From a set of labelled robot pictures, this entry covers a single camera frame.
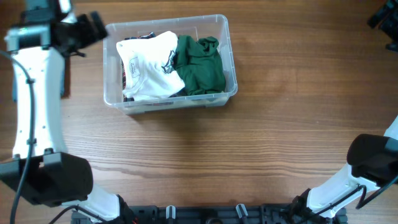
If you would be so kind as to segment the blue towel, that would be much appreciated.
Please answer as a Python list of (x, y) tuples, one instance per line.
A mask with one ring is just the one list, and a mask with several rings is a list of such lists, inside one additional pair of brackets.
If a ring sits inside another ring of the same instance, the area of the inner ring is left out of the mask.
[[(53, 54), (54, 54), (53, 52), (46, 52), (46, 51), (40, 50), (37, 52), (37, 54), (35, 54), (35, 56), (38, 56), (39, 59), (33, 59), (33, 61), (43, 60), (44, 61), (43, 64), (44, 64), (44, 66), (46, 66), (47, 65), (46, 60), (48, 60), (49, 57), (51, 57)], [(22, 62), (22, 60), (25, 60), (25, 59), (27, 60), (28, 54), (27, 54), (27, 52), (22, 53), (21, 56), (18, 56), (17, 54), (12, 54), (11, 57), (12, 58), (15, 57), (18, 62), (20, 62), (21, 64), (24, 65), (25, 62)], [(63, 61), (64, 68), (63, 68), (62, 72), (60, 73), (59, 80), (60, 80), (60, 97), (61, 98), (68, 95), (68, 90), (66, 90), (66, 88), (68, 88), (68, 84), (65, 83), (65, 74), (66, 74), (66, 71), (67, 71), (67, 74), (70, 71), (70, 69), (68, 68), (69, 62), (70, 62), (69, 59)], [(33, 69), (27, 68), (26, 71), (28, 72), (30, 79), (35, 80), (36, 75), (33, 74)], [(15, 102), (15, 103), (17, 102), (17, 99), (18, 99), (17, 87), (18, 87), (17, 77), (14, 76), (13, 83), (12, 83), (12, 99), (13, 99), (13, 102)]]

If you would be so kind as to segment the green garment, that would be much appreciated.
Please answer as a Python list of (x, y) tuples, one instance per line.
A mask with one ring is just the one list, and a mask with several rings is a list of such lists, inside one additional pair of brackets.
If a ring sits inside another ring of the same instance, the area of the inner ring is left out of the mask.
[(226, 79), (218, 46), (218, 39), (212, 36), (198, 40), (189, 35), (178, 37), (174, 69), (185, 84), (184, 95), (207, 95), (225, 90)]

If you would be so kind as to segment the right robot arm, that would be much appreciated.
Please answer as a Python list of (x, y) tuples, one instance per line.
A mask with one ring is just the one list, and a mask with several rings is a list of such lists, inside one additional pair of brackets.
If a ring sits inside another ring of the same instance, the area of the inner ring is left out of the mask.
[(397, 121), (380, 135), (360, 134), (346, 164), (326, 182), (294, 198), (287, 223), (338, 223), (338, 213), (357, 201), (361, 209), (397, 184)]

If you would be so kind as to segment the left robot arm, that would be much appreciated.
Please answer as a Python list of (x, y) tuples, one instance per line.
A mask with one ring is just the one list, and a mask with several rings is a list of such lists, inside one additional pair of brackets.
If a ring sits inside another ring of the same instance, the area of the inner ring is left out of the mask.
[(17, 133), (12, 161), (1, 164), (1, 180), (15, 197), (32, 205), (74, 210), (93, 223), (137, 223), (121, 196), (93, 181), (89, 162), (65, 145), (60, 100), (65, 64), (71, 56), (107, 37), (97, 12), (76, 16), (70, 1), (26, 1), (18, 24), (5, 36), (2, 55), (14, 69)]

